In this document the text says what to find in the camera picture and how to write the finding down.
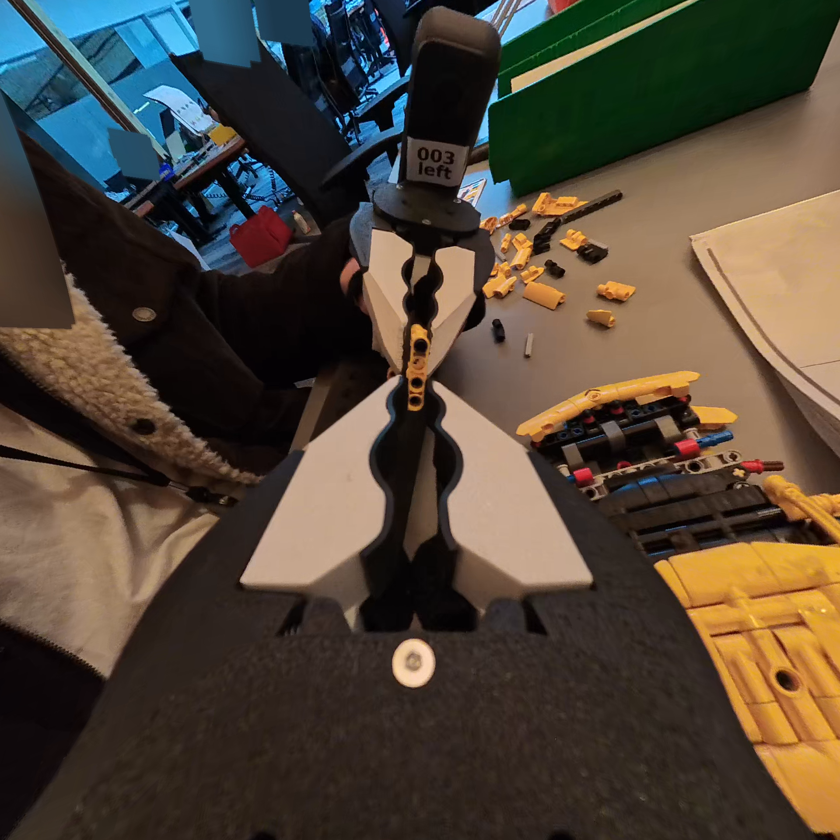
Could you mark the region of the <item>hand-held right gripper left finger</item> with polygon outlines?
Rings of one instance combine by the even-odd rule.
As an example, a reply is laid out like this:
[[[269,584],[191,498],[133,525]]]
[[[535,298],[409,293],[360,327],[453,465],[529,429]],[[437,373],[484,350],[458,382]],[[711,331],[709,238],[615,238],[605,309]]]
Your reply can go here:
[[[240,576],[253,592],[336,602],[353,632],[371,595],[362,552],[381,535],[389,500],[371,450],[393,419],[399,380],[377,387],[302,451],[287,488]]]

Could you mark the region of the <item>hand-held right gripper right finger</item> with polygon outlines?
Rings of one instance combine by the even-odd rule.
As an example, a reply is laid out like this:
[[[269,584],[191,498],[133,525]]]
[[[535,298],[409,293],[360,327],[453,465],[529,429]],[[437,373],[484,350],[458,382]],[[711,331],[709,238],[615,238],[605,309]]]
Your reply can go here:
[[[594,576],[550,495],[550,467],[446,386],[426,395],[413,491],[413,628],[469,631],[496,601]]]

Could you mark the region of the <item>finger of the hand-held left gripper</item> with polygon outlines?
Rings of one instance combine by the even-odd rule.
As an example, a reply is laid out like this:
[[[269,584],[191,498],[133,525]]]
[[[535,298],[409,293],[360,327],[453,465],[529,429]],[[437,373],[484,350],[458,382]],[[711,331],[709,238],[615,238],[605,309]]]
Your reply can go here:
[[[475,267],[475,253],[459,246],[420,255],[420,325],[429,341],[428,371],[444,361],[476,303]]]
[[[363,278],[363,300],[371,319],[373,349],[401,375],[405,370],[405,341],[408,315],[405,299],[409,285],[405,265],[413,263],[413,246],[398,234],[374,228],[371,232],[370,261]]]

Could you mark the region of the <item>yellow connector brick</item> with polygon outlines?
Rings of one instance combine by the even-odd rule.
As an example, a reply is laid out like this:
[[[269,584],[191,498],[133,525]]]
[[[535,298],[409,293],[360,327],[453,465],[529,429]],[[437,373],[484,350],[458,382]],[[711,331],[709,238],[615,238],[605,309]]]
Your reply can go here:
[[[428,361],[431,350],[428,331],[415,323],[409,335],[409,356],[406,364],[407,409],[419,412],[424,407]]]

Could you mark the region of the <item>yellow toy brick car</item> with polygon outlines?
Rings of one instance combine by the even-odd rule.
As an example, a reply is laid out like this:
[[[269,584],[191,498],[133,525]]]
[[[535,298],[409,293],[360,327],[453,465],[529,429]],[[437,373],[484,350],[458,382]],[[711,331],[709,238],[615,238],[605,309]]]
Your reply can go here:
[[[579,392],[526,438],[686,610],[764,768],[815,835],[839,828],[839,502],[730,446],[693,371]]]

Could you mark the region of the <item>person's left forearm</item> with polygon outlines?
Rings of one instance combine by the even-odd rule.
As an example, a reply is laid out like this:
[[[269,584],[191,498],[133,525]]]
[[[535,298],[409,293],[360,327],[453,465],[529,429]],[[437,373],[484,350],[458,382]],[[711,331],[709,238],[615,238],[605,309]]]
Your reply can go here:
[[[288,251],[269,273],[199,276],[199,307],[263,385],[289,387],[372,350],[371,320],[340,286],[353,257],[351,218],[333,221],[314,242]]]

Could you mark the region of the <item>grey desk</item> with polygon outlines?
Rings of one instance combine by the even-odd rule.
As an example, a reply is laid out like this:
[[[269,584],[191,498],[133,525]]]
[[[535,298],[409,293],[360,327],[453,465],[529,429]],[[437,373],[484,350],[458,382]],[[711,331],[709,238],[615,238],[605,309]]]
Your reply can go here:
[[[767,449],[782,455],[787,466],[782,476],[787,480],[803,479],[805,489],[813,490],[818,479],[828,479],[828,487],[837,490],[838,456],[825,444],[799,443],[797,434],[811,425],[792,403],[770,401],[769,381],[776,380],[776,374],[757,367],[759,352],[748,350],[734,317],[724,314],[723,305],[714,304],[708,288],[701,285],[699,261],[686,233],[694,223],[707,221],[708,214],[726,213],[723,201],[713,195],[711,186],[703,186],[700,207],[694,209],[690,199],[695,195],[667,186],[665,176],[670,171],[652,159],[620,173],[631,176],[628,208],[609,211],[605,222],[595,222],[596,233],[612,235],[618,246],[616,267],[595,269],[595,278],[640,280],[642,300],[619,303],[629,310],[620,312],[617,336],[603,337],[606,326],[585,321],[581,307],[594,292],[582,287],[572,289],[572,309],[559,316],[530,317],[520,302],[503,314],[512,314],[521,327],[538,328],[536,364],[512,361],[517,344],[498,355],[490,349],[489,338],[474,339],[459,379],[448,371],[443,382],[435,377],[441,366],[448,365],[443,361],[436,371],[428,371],[425,396],[431,384],[444,385],[491,422],[540,406],[573,385],[583,392],[652,375],[698,373],[681,366],[697,362],[703,372],[717,377],[723,396],[735,408],[747,411],[748,454]],[[426,401],[419,412],[407,409],[410,332],[411,328],[406,330],[405,370],[394,379],[399,384],[388,400],[393,419],[371,450],[374,477],[389,501],[380,537],[361,555],[371,595],[380,595],[402,569],[413,566],[413,491],[424,434],[433,416]],[[760,379],[760,374],[769,377]],[[609,522],[539,451],[530,444],[521,446],[553,470],[549,493],[594,575],[595,551],[584,546],[584,537],[600,537]]]

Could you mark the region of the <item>person's left hand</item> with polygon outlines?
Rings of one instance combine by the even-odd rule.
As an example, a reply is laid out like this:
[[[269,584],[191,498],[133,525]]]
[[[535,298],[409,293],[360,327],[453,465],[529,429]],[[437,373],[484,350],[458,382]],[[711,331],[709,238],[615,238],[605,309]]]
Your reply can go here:
[[[360,309],[364,315],[368,315],[364,302],[364,270],[358,260],[354,257],[345,263],[339,283],[344,297]]]

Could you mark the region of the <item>loose yellow brick panels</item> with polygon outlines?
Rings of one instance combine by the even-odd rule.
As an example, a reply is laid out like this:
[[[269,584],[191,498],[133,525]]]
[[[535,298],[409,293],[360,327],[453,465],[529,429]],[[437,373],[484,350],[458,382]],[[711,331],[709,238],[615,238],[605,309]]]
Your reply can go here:
[[[608,247],[572,227],[589,215],[561,223],[563,214],[589,201],[542,192],[531,206],[520,203],[501,216],[482,218],[481,229],[490,235],[500,232],[497,261],[482,291],[485,298],[503,299],[520,288],[525,301],[542,308],[554,311],[564,304],[566,294],[550,283],[566,273],[557,259],[550,257],[552,248],[557,245],[588,266],[600,264],[609,255]]]

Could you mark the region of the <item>dark perforated panel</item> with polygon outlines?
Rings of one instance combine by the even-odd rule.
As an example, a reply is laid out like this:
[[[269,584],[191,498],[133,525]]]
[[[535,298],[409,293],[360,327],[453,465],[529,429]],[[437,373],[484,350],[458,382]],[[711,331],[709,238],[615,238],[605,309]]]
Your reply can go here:
[[[374,351],[325,366],[310,389],[290,451],[304,449],[386,380],[388,363]]]

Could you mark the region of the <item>red bag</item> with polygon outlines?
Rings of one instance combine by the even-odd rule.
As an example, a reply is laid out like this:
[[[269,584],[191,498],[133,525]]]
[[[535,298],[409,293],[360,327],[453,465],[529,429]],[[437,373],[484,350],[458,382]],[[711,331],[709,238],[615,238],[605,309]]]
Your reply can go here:
[[[256,269],[286,252],[294,231],[269,206],[229,228],[229,241],[248,268]]]

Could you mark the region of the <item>black office chair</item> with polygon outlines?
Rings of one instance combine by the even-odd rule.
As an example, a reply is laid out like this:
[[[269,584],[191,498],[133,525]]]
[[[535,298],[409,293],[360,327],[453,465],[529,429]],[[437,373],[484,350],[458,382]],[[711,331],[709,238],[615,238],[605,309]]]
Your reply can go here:
[[[200,51],[170,58],[222,123],[244,139],[248,152],[271,167],[324,228],[371,200],[370,163],[381,154],[391,163],[398,157],[403,132],[394,127],[392,112],[410,79],[363,106],[361,117],[372,117],[381,130],[352,150],[268,48],[260,41],[258,48],[259,60],[248,67],[213,62]]]

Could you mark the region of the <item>green plastic storage bin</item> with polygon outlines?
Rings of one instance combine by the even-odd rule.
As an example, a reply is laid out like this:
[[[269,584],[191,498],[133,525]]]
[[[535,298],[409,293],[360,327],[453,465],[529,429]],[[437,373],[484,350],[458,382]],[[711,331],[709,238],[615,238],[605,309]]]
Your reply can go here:
[[[838,1],[582,1],[502,47],[489,167],[516,196],[808,89]]]

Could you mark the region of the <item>white shirt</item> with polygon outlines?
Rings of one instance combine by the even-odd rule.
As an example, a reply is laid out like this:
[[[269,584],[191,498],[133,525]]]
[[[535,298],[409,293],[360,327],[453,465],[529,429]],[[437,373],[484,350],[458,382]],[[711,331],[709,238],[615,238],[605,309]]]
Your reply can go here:
[[[10,458],[1,491],[2,623],[103,677],[217,522],[173,488]]]

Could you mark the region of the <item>white instruction booklet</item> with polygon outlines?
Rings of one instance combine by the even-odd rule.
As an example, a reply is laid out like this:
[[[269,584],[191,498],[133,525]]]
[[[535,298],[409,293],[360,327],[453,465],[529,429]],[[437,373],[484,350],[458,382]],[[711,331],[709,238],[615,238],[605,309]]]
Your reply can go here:
[[[693,234],[700,266],[839,454],[839,191]]]

